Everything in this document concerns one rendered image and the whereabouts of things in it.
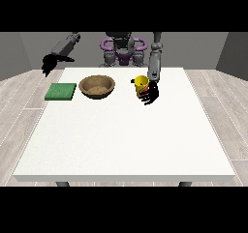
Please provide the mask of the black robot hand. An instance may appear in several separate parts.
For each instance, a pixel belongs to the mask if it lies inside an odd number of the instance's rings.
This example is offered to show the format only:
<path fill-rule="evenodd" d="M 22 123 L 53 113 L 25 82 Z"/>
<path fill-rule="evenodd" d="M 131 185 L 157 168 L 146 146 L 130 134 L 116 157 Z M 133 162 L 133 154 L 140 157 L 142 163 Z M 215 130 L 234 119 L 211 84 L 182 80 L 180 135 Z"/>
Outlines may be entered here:
<path fill-rule="evenodd" d="M 67 56 L 48 54 L 43 58 L 42 71 L 45 76 L 54 70 L 58 62 L 74 62 L 74 59 Z"/>
<path fill-rule="evenodd" d="M 150 81 L 145 89 L 139 92 L 139 99 L 145 105 L 152 104 L 159 97 L 159 89 L 156 81 Z"/>

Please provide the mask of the yellow cup with melon print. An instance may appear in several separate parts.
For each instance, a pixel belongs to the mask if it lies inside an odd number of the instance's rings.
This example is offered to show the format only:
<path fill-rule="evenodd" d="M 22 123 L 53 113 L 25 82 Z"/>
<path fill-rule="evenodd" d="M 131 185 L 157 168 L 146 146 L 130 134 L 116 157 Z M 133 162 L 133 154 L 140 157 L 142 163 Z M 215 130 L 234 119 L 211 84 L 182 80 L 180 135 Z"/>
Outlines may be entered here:
<path fill-rule="evenodd" d="M 135 87 L 137 96 L 140 97 L 142 92 L 147 92 L 149 87 L 149 78 L 146 75 L 139 75 L 135 78 Z"/>

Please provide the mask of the green square pad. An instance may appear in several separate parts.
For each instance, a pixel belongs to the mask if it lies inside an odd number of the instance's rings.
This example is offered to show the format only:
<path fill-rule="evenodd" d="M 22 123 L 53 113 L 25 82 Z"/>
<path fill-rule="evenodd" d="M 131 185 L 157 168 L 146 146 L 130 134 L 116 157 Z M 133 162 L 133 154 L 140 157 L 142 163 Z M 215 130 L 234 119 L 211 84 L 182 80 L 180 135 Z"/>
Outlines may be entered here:
<path fill-rule="evenodd" d="M 45 95 L 46 101 L 70 101 L 76 90 L 75 83 L 52 83 Z"/>

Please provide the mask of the brown wooden bowl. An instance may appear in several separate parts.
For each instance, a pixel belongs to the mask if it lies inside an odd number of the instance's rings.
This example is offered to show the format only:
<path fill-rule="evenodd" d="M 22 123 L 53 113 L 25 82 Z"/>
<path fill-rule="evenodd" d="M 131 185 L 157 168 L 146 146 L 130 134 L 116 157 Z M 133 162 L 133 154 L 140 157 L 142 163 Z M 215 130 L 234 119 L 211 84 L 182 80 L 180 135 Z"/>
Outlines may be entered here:
<path fill-rule="evenodd" d="M 80 92 L 89 99 L 101 100 L 111 94 L 115 87 L 114 80 L 107 75 L 90 75 L 78 85 Z"/>

